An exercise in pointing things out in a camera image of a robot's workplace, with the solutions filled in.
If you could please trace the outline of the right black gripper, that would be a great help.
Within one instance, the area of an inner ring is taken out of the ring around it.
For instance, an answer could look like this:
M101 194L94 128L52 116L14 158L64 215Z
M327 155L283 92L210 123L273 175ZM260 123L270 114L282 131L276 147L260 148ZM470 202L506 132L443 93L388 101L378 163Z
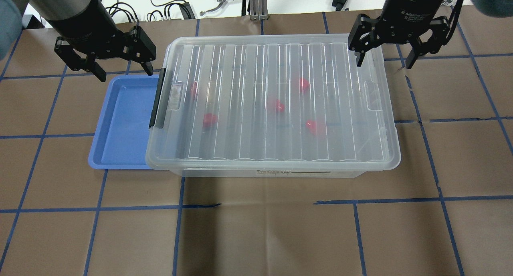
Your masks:
M419 57L438 53L450 39L447 17L433 19L440 4L441 0L385 0L378 18L357 15L348 36L348 49L357 57L357 67L362 66L368 51L383 43L407 41L411 45L405 60L407 69L411 69ZM431 35L423 42L420 35L425 31L430 31Z

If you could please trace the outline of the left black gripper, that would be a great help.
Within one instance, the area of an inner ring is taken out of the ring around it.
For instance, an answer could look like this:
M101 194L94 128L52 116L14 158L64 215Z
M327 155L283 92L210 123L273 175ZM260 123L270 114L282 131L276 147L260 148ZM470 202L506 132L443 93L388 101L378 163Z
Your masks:
M156 45L141 26L122 32L100 0L52 0L51 26L59 33L55 53L73 71L90 72L105 82L97 59L122 58L153 75Z

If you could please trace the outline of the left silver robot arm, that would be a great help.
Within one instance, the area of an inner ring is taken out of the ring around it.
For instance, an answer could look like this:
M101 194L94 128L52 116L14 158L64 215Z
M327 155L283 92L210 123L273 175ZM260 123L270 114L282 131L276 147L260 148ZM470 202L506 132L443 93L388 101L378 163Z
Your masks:
M73 71L106 80L98 60L121 58L153 75L156 46L141 26L120 30L100 0L30 0L31 6L59 33L54 51Z

